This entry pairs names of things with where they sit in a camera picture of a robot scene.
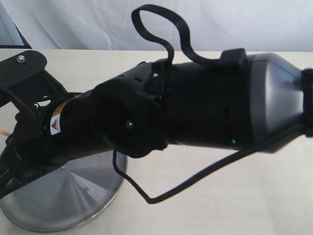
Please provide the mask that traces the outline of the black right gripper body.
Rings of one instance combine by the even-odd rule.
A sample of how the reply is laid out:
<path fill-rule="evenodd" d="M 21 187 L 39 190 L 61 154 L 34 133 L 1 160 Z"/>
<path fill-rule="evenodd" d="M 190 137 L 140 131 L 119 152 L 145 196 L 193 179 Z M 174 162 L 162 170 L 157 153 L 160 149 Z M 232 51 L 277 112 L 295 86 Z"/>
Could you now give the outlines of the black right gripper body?
<path fill-rule="evenodd" d="M 50 120 L 54 109 L 71 98 L 72 93 L 45 96 L 34 104 L 36 116 L 28 116 L 18 110 L 15 116 L 17 123 L 0 155 L 0 176 L 11 169 L 23 172 L 27 177 L 27 185 L 67 162 L 67 159 L 56 154 Z"/>

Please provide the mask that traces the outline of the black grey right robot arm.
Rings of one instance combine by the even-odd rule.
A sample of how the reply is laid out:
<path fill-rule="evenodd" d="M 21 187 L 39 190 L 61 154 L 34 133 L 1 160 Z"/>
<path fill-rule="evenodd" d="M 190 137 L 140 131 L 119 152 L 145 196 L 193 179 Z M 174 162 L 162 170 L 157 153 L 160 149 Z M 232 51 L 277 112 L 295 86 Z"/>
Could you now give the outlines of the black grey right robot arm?
<path fill-rule="evenodd" d="M 170 144 L 236 150 L 156 198 L 133 183 L 155 204 L 245 156 L 313 135 L 312 69 L 242 48 L 218 60 L 172 59 L 141 62 L 84 93 L 68 92 L 37 51 L 1 61 L 0 103 L 18 109 L 0 156 L 1 197 L 106 151 L 141 158 Z"/>

